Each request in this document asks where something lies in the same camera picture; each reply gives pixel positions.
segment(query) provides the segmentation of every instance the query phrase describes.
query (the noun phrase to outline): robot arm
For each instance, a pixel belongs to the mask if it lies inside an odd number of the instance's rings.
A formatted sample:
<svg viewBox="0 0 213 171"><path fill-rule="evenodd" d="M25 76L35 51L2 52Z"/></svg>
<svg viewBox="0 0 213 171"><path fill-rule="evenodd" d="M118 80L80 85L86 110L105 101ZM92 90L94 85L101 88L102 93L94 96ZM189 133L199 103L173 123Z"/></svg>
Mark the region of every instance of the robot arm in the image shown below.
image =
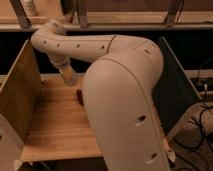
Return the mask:
<svg viewBox="0 0 213 171"><path fill-rule="evenodd" d="M131 36L65 36L56 21L32 36L32 45L73 77L70 57L93 62L84 76L86 114L110 171L168 171L151 97L163 70L160 49Z"/></svg>

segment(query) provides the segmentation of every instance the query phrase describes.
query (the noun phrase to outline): metal bar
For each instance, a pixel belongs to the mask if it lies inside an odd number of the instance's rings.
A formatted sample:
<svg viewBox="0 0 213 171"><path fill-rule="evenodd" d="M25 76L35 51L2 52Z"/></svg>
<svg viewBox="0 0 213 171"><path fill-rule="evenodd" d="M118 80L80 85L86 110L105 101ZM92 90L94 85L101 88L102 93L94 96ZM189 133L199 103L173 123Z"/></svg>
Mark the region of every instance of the metal bar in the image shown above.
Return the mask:
<svg viewBox="0 0 213 171"><path fill-rule="evenodd" d="M27 15L24 11L24 8L20 2L20 0L10 0L11 5L16 13L18 22L22 28L30 27L30 20L27 18Z"/></svg>
<svg viewBox="0 0 213 171"><path fill-rule="evenodd" d="M175 23L176 15L178 10L180 9L181 3L183 3L182 0L171 1L167 16L164 20L164 24L166 24L166 26L171 27Z"/></svg>
<svg viewBox="0 0 213 171"><path fill-rule="evenodd" d="M77 0L77 14L80 27L86 28L88 26L86 0Z"/></svg>

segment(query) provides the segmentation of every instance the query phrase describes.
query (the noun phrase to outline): wooden table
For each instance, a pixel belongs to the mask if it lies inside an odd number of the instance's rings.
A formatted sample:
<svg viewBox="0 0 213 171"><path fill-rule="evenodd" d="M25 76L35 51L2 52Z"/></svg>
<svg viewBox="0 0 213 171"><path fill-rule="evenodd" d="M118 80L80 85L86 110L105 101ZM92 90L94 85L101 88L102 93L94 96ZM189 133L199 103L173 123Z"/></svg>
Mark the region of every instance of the wooden table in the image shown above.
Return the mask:
<svg viewBox="0 0 213 171"><path fill-rule="evenodd" d="M47 161L101 156L95 135L74 87L63 84L60 76L43 81L21 160Z"/></svg>

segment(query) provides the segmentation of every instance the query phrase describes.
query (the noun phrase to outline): plywood board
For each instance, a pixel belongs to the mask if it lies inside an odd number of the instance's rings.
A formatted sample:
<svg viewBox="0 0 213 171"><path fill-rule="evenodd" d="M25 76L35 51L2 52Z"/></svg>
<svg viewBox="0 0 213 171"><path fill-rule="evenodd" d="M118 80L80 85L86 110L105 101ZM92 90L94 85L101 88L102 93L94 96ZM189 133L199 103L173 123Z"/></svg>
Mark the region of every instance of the plywood board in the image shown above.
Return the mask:
<svg viewBox="0 0 213 171"><path fill-rule="evenodd" d="M77 101L77 85L67 87L60 77L43 81L22 161L45 161L101 156L83 106Z"/></svg>
<svg viewBox="0 0 213 171"><path fill-rule="evenodd" d="M25 141L41 89L41 79L33 49L26 41L8 76L0 87L0 123L14 139Z"/></svg>

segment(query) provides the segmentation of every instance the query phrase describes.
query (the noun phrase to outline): cable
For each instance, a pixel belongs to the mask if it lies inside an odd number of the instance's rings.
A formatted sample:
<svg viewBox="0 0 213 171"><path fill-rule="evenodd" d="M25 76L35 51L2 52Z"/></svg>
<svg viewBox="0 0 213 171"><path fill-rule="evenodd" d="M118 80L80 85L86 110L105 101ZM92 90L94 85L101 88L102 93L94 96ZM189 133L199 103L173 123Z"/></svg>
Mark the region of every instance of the cable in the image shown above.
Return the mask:
<svg viewBox="0 0 213 171"><path fill-rule="evenodd" d="M177 171L181 171L181 170L193 171L191 168L188 168L188 167L181 167L181 168L179 168Z"/></svg>
<svg viewBox="0 0 213 171"><path fill-rule="evenodd" d="M206 164L206 171L209 171L209 163L206 161L206 159L197 151L195 151L195 154L197 154Z"/></svg>
<svg viewBox="0 0 213 171"><path fill-rule="evenodd" d="M181 15L181 13L182 13L182 11L183 11L184 3L185 3L185 1L182 0L182 1L181 1L180 12L179 12L179 14L178 14L178 16L177 16L176 23L178 23L178 21L179 21L180 15Z"/></svg>
<svg viewBox="0 0 213 171"><path fill-rule="evenodd" d="M206 61L204 61L200 67L198 68L198 73L197 73L197 77L195 79L195 83L197 83L198 79L200 78L200 71L203 68L204 65L208 64L211 60L213 60L213 57L210 57L209 59L207 59Z"/></svg>
<svg viewBox="0 0 213 171"><path fill-rule="evenodd" d="M199 141L199 143L197 145L195 145L195 146L189 147L189 146L186 146L185 144L181 143L180 141L178 141L176 138L174 138L174 142L176 144L178 144L180 147L188 150L189 152L197 151L202 146L203 141L205 139L205 136L203 134L202 128L200 128L199 122L196 121L196 119L193 118L193 117L192 117L192 120L194 122L192 122L192 121L188 121L188 122L191 123L191 124L193 124L193 125L195 125L195 126L197 126L197 127L199 127L199 131L200 131L200 141Z"/></svg>
<svg viewBox="0 0 213 171"><path fill-rule="evenodd" d="M187 163L188 165L190 165L194 170L196 171L200 171L200 169L198 169L194 164L192 164L189 160L185 159L184 157L182 157L181 155L176 153L176 156L181 159L182 161L184 161L185 163Z"/></svg>

